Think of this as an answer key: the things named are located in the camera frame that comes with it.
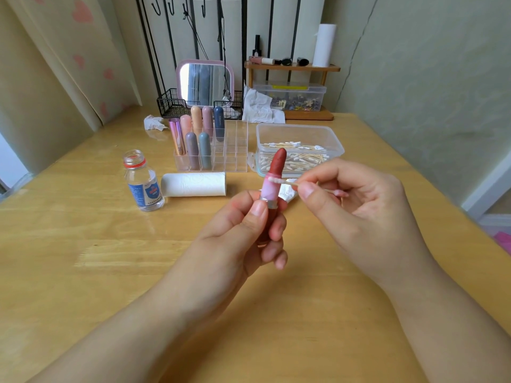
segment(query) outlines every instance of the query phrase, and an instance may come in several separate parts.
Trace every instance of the wooden shelf leg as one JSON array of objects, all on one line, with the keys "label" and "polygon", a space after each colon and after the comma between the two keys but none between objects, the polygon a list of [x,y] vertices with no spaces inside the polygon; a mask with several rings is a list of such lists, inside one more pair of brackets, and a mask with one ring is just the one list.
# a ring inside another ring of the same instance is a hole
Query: wooden shelf leg
[{"label": "wooden shelf leg", "polygon": [[328,74],[328,71],[323,71],[323,75],[321,76],[321,84],[323,86],[327,82],[327,74]]},{"label": "wooden shelf leg", "polygon": [[250,87],[252,89],[253,87],[253,84],[254,84],[254,69],[253,68],[249,68],[248,69],[248,87]]}]

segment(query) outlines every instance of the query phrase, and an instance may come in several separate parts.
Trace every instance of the clear bottle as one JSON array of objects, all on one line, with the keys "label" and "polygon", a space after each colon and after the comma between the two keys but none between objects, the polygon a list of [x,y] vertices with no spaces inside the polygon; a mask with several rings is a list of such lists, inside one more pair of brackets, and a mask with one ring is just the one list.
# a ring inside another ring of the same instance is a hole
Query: clear bottle
[{"label": "clear bottle", "polygon": [[165,204],[156,172],[147,165],[144,154],[134,149],[127,151],[124,156],[126,173],[124,178],[141,211],[155,211]]}]

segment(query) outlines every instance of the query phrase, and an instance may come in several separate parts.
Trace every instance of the wooden swab stick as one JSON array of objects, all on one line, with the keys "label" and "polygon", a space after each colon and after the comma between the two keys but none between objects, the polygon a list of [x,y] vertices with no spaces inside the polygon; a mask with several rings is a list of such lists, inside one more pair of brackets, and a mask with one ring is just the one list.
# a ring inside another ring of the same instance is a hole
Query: wooden swab stick
[{"label": "wooden swab stick", "polygon": [[[287,180],[282,180],[282,179],[278,179],[276,177],[268,177],[268,180],[270,180],[272,183],[277,183],[277,184],[287,184],[287,185],[292,185],[294,187],[298,187],[300,186],[301,183],[295,183],[293,181],[287,181]],[[349,196],[349,193],[347,192],[344,192],[343,190],[341,189],[335,189],[335,190],[331,190],[331,189],[324,189],[322,188],[324,191],[328,192],[328,193],[332,193],[334,196],[338,197],[338,198],[347,198]]]}]

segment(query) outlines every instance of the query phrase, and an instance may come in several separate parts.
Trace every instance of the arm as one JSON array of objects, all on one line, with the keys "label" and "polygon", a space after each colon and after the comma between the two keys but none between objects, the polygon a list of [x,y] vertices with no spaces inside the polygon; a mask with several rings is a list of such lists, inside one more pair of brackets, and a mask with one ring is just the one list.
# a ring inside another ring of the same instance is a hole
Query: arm
[{"label": "arm", "polygon": [[[271,241],[259,247],[268,207],[256,199],[258,191],[233,197],[153,288],[29,382],[158,381],[180,345],[219,316],[259,266],[285,267],[286,219],[278,213],[269,229]],[[280,210],[286,205],[279,199]]]},{"label": "arm", "polygon": [[[298,182],[310,211],[389,296],[432,383],[511,381],[509,335],[434,260],[399,180],[336,159]],[[341,203],[316,182],[349,197]]]}]

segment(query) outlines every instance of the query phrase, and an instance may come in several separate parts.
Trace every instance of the hand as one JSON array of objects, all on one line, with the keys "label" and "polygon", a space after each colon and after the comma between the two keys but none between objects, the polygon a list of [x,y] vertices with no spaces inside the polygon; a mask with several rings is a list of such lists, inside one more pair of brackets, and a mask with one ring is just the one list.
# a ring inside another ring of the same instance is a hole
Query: hand
[{"label": "hand", "polygon": [[[401,182],[355,162],[334,159],[305,172],[298,194],[350,260],[383,289],[399,287],[436,264]],[[323,191],[342,189],[341,200]]]},{"label": "hand", "polygon": [[287,203],[278,200],[279,213],[269,229],[271,241],[258,247],[256,240],[268,218],[268,205],[259,191],[234,196],[201,230],[157,288],[164,288],[185,325],[219,316],[238,290],[262,264],[287,263],[282,234]]}]

